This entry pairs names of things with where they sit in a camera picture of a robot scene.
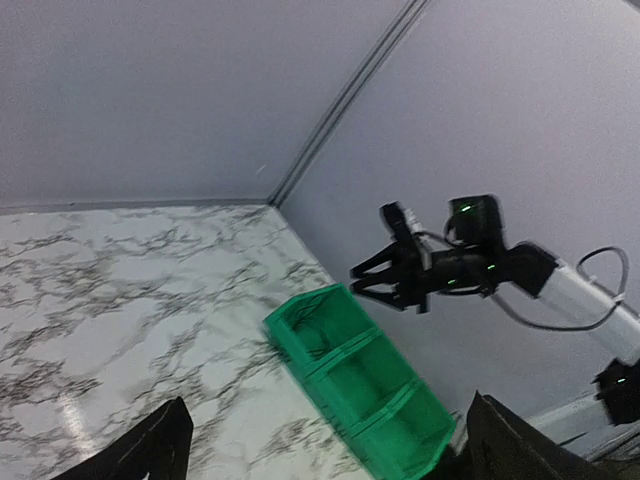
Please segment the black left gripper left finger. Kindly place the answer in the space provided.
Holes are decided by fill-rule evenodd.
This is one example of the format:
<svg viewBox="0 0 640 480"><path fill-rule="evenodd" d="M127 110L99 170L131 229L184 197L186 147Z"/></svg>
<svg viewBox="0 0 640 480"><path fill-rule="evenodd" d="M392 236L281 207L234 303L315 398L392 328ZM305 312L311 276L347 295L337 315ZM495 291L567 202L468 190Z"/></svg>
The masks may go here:
<svg viewBox="0 0 640 480"><path fill-rule="evenodd" d="M184 400L163 403L131 430L55 480L185 480L194 424Z"/></svg>

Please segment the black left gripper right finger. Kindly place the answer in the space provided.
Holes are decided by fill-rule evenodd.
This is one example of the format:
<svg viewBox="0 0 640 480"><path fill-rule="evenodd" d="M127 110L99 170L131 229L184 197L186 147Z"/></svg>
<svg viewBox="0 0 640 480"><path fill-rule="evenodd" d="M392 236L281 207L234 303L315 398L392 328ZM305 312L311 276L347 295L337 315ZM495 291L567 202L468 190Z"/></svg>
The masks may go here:
<svg viewBox="0 0 640 480"><path fill-rule="evenodd" d="M490 395L477 393L467 413L476 479L589 480L613 476L557 445Z"/></svg>

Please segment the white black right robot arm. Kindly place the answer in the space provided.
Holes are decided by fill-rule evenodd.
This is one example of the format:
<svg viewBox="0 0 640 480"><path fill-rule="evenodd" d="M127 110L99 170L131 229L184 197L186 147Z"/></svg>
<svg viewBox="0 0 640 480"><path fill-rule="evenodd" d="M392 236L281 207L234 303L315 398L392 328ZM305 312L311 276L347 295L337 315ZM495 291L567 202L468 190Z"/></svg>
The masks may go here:
<svg viewBox="0 0 640 480"><path fill-rule="evenodd" d="M516 323L539 331L592 335L612 355L595 376L595 398L613 425L639 419L639 314L625 303L629 276L626 253L615 246L621 278L612 292L587 275L529 241L512 248L504 240L500 203L491 194L458 197L449 202L450 217L440 234L419 230L398 202L380 214L392 242L350 271L351 291L404 311L429 310L432 293L450 297L479 295L492 300ZM553 326L528 320L498 293L510 283L567 320Z"/></svg>

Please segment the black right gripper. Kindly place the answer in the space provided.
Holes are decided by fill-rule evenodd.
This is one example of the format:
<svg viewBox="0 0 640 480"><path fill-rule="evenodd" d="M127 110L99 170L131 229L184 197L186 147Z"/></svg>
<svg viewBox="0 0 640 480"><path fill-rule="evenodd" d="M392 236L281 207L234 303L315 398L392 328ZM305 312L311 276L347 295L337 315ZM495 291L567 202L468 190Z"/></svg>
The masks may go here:
<svg viewBox="0 0 640 480"><path fill-rule="evenodd" d="M495 292L495 260L478 247L451 247L428 254L429 266L415 263L390 290L366 285L364 278L382 273L398 263L398 243L393 242L350 270L351 292L394 310L415 307L429 311L429 296L487 296Z"/></svg>

